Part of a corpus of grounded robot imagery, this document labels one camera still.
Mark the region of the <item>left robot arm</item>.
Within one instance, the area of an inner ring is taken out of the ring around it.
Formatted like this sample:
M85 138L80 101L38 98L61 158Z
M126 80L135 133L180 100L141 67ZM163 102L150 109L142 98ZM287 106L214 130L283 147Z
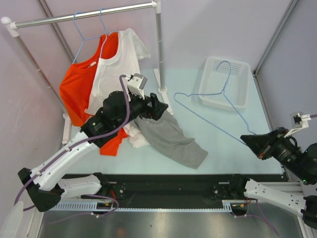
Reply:
M112 92L66 146L42 165L33 169L22 168L18 172L37 210L48 211L61 200L78 196L86 199L106 197L110 184L102 173L71 179L63 176L84 155L114 139L130 121L137 117L159 120L167 108L168 104L160 102L155 93L140 97L122 91Z

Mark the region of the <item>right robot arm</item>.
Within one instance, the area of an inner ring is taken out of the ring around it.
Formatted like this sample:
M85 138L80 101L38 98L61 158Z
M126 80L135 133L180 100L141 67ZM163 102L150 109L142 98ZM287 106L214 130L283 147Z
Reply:
M286 170L289 179L303 185L317 183L317 145L302 150L293 133L278 127L267 134L241 135L241 140L260 160L276 159ZM295 195L265 186L243 175L234 174L228 187L234 199L252 198L282 208L301 218L307 226L317 228L316 195Z

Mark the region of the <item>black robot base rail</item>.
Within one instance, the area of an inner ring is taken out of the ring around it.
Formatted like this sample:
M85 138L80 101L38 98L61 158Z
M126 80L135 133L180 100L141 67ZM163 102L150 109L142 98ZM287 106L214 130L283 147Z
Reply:
M228 175L106 175L120 208L210 209L246 200L229 188Z

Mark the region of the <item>white t shirt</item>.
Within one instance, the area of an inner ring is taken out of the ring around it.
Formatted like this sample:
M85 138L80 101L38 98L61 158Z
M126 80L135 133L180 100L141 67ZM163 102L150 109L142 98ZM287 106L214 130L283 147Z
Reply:
M94 114L81 127L88 137L108 134L119 128L127 116L127 82L121 75L139 73L138 60L149 58L150 53L132 29L118 32L116 54L99 58L86 112Z

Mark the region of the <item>grey t shirt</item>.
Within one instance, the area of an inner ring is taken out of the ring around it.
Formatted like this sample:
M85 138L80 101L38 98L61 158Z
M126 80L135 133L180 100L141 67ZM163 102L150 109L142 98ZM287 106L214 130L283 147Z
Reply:
M168 111L159 120L138 117L134 124L158 152L183 166L197 169L208 155L194 138L184 135L178 121Z

